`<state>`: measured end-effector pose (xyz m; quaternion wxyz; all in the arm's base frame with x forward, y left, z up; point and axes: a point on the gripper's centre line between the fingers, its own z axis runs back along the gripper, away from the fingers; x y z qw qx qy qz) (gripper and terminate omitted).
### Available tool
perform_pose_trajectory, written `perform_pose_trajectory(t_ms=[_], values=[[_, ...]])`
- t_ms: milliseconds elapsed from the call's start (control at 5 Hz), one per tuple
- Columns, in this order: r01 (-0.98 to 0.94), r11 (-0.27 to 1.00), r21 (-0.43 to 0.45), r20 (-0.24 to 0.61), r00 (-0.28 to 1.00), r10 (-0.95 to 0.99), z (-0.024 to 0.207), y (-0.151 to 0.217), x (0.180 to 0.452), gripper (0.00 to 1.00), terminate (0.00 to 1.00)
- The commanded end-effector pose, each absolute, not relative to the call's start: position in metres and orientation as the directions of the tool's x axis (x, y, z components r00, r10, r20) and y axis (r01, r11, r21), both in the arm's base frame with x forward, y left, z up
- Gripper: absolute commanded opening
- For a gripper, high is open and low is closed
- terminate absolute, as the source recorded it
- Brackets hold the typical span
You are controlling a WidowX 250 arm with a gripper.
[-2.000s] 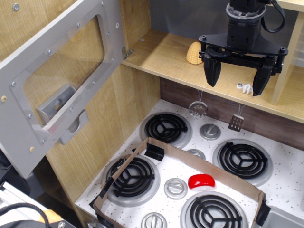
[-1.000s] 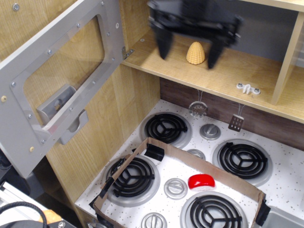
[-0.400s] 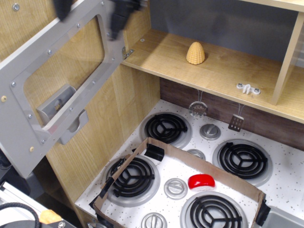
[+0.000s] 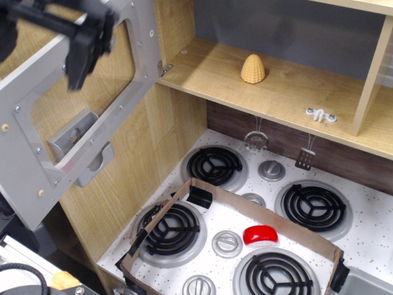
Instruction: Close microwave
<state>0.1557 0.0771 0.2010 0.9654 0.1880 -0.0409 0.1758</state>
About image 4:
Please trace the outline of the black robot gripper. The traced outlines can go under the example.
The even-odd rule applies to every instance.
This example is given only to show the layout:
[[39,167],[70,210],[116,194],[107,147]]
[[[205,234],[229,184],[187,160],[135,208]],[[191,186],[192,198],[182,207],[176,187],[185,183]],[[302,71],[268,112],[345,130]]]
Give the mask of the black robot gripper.
[[[76,24],[46,11],[49,5],[67,7],[85,14]],[[66,57],[68,90],[80,90],[92,73],[98,58],[112,50],[112,32],[116,13],[101,1],[1,1],[1,61],[5,61],[17,45],[18,19],[60,33],[70,38]]]

